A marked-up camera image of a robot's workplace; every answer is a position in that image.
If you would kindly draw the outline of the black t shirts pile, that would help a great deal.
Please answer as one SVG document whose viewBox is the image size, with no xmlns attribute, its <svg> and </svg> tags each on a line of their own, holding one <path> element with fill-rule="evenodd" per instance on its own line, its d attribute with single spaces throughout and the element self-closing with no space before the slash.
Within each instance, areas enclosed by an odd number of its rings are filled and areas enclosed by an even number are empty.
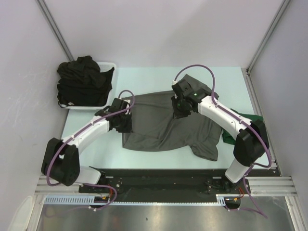
<svg viewBox="0 0 308 231">
<path fill-rule="evenodd" d="M 58 66 L 58 103 L 67 106 L 95 107 L 107 103 L 112 90 L 115 67 L 101 71 L 91 56 L 78 57 Z"/>
</svg>

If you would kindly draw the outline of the grey t shirt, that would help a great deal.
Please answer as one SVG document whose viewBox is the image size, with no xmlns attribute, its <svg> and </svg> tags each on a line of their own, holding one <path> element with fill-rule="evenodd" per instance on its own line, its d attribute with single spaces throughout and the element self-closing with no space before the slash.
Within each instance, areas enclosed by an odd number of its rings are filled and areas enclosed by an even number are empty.
<svg viewBox="0 0 308 231">
<path fill-rule="evenodd" d="M 170 90 L 135 96 L 132 132 L 122 135 L 123 148 L 162 152 L 188 146 L 197 157 L 217 161 L 221 126 L 199 113 L 175 119 L 174 95 Z"/>
</svg>

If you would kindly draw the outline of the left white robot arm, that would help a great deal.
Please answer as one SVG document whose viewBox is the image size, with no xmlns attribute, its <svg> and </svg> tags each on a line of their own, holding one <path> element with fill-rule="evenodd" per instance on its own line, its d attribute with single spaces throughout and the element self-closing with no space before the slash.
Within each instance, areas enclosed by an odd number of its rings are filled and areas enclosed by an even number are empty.
<svg viewBox="0 0 308 231">
<path fill-rule="evenodd" d="M 113 129 L 119 133 L 130 132 L 132 105 L 133 100 L 114 98 L 110 106 L 96 112 L 90 122 L 72 135 L 50 139 L 41 166 L 47 183 L 52 185 L 51 180 L 55 180 L 55 185 L 87 184 L 95 192 L 102 192 L 106 188 L 103 172 L 82 166 L 79 156 L 97 138 Z"/>
</svg>

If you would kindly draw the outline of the aluminium frame rail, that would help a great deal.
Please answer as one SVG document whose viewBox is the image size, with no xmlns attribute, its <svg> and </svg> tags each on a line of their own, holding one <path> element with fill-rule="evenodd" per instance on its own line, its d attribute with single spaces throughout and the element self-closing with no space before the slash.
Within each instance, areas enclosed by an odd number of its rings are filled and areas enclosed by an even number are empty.
<svg viewBox="0 0 308 231">
<path fill-rule="evenodd" d="M 252 196 L 296 196 L 297 192 L 291 177 L 247 177 Z M 48 186 L 46 177 L 41 176 L 35 195 L 80 195 L 79 184 L 72 186 Z"/>
</svg>

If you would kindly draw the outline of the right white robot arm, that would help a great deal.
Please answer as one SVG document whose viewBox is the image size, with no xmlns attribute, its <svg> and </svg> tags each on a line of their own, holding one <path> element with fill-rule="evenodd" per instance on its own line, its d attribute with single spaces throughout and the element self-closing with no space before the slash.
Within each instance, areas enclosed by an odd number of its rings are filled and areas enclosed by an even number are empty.
<svg viewBox="0 0 308 231">
<path fill-rule="evenodd" d="M 214 93 L 200 88 L 194 90 L 184 79 L 173 81 L 175 95 L 171 98 L 175 118 L 184 118 L 192 112 L 203 115 L 226 130 L 234 139 L 234 160 L 222 177 L 222 188 L 233 193 L 243 176 L 256 165 L 256 160 L 269 153 L 269 141 L 263 121 L 252 121 L 219 103 Z"/>
</svg>

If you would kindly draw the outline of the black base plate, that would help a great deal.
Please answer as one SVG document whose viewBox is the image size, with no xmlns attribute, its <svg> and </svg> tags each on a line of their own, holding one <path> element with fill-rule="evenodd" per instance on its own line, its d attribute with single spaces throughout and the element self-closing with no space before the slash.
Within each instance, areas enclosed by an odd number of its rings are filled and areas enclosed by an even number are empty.
<svg viewBox="0 0 308 231">
<path fill-rule="evenodd" d="M 207 203 L 216 194 L 238 194 L 248 180 L 227 183 L 224 169 L 104 169 L 100 185 L 112 186 L 116 202 Z"/>
</svg>

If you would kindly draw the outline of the white plastic basket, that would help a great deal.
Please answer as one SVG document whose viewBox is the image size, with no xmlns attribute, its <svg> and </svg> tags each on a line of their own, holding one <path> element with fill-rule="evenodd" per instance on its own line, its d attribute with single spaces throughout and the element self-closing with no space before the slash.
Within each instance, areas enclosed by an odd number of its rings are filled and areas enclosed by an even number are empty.
<svg viewBox="0 0 308 231">
<path fill-rule="evenodd" d="M 113 72 L 113 77 L 112 77 L 112 89 L 109 91 L 108 96 L 107 96 L 107 101 L 106 104 L 104 106 L 75 106 L 75 105 L 65 105 L 65 104 L 61 104 L 58 102 L 58 105 L 61 108 L 65 108 L 65 109 L 69 109 L 69 110 L 94 110 L 94 111 L 98 111 L 103 109 L 105 106 L 109 105 L 114 96 L 115 96 L 115 88 L 116 88 L 116 83 L 117 83 L 117 76 L 118 74 L 116 73 L 116 69 L 117 66 L 115 63 L 111 63 L 111 62 L 97 62 L 98 66 L 100 67 L 101 72 L 107 72 L 110 69 L 114 68 L 114 72 Z"/>
</svg>

